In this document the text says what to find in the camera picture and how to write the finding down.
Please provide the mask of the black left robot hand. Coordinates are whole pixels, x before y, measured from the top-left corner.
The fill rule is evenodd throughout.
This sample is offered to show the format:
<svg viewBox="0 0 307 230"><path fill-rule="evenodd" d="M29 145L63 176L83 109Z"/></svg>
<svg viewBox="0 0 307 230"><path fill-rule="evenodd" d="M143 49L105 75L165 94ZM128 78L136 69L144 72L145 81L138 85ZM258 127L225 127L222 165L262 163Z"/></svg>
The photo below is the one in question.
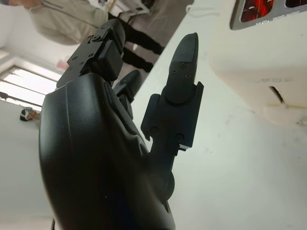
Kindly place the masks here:
<svg viewBox="0 0 307 230"><path fill-rule="evenodd" d="M177 153L192 147L204 86L195 81L199 40L182 38L165 87L150 97L141 128L131 102L138 71L117 82L124 28L109 20L68 61L40 115L39 160L62 230L173 230L168 204Z"/></svg>

